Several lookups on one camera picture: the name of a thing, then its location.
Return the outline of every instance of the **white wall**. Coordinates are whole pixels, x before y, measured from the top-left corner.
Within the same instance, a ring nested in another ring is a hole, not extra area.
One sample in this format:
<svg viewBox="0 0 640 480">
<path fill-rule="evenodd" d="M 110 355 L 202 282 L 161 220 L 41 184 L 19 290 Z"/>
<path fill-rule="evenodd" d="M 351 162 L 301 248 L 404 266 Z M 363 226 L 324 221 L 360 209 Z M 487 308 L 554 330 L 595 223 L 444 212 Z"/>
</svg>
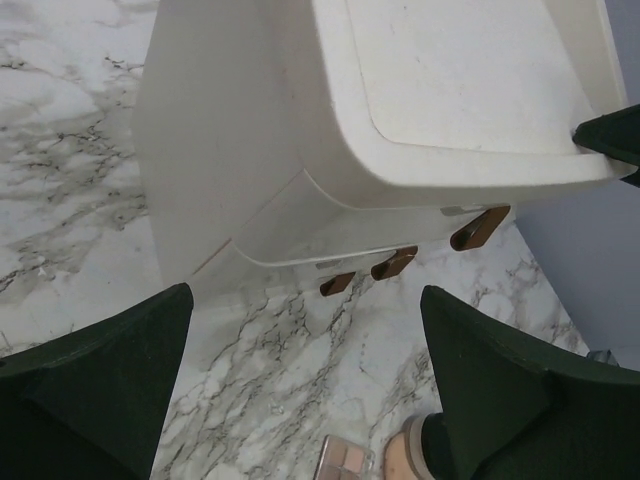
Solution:
<svg viewBox="0 0 640 480">
<path fill-rule="evenodd" d="M 640 103 L 640 0 L 607 0 L 629 100 Z M 640 189 L 622 182 L 527 207 L 527 243 L 593 350 L 640 367 Z"/>
</svg>

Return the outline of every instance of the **gray marble veining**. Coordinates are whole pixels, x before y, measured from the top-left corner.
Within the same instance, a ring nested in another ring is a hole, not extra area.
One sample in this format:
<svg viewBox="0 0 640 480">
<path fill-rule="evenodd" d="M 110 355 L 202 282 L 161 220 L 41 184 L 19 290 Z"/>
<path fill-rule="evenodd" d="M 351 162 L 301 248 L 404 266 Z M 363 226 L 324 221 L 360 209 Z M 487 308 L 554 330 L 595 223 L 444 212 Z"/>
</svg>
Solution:
<svg viewBox="0 0 640 480">
<path fill-rule="evenodd" d="M 156 2 L 0 4 L 0 355 L 162 288 L 130 135 Z M 480 250 L 421 246 L 399 278 L 197 311 L 153 478 L 310 479 L 328 433 L 378 455 L 439 408 L 419 298 L 444 287 L 586 349 L 513 225 Z"/>
</svg>

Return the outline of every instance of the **white lid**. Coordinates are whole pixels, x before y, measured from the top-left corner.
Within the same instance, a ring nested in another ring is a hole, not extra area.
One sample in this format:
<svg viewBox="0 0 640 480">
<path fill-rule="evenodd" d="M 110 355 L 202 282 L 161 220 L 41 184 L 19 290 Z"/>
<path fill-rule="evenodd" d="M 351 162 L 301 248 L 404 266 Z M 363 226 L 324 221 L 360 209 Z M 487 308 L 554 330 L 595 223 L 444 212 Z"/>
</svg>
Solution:
<svg viewBox="0 0 640 480">
<path fill-rule="evenodd" d="M 571 140 L 626 105 L 606 11 L 548 1 L 554 17 L 543 0 L 314 0 L 341 138 L 314 113 L 311 177 L 344 204 L 391 208 L 513 203 L 632 172 Z M 565 28 L 572 9 L 579 30 Z M 579 74 L 601 70 L 585 93 Z"/>
</svg>

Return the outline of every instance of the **white marble tile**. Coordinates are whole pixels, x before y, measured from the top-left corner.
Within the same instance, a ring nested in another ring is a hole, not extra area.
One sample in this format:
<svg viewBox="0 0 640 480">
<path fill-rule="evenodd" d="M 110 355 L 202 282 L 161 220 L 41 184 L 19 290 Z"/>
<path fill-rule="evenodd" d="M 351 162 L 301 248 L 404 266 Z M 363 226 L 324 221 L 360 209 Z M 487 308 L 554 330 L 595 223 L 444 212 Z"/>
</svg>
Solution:
<svg viewBox="0 0 640 480">
<path fill-rule="evenodd" d="M 161 289 L 130 137 L 156 2 L 0 4 L 0 355 Z M 328 433 L 373 448 L 438 399 L 427 284 L 584 353 L 514 226 L 422 246 L 391 281 L 194 314 L 153 478 L 310 479 Z"/>
<path fill-rule="evenodd" d="M 409 415 L 439 408 L 419 312 L 428 284 L 586 353 L 514 226 L 465 254 L 423 246 L 399 278 L 336 297 L 197 312 L 154 478 L 311 478 L 329 433 L 380 460 Z"/>
</svg>

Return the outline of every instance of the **wall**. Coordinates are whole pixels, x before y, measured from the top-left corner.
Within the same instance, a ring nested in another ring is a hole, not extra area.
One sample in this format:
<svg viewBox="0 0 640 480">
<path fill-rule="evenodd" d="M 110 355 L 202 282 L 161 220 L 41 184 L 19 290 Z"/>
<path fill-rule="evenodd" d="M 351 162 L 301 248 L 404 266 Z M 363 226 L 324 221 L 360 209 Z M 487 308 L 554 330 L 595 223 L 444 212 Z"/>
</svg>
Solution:
<svg viewBox="0 0 640 480">
<path fill-rule="evenodd" d="M 607 0 L 607 7 L 637 104 L 640 1 Z M 586 342 L 640 367 L 640 190 L 615 182 L 523 210 L 518 226 Z"/>
</svg>

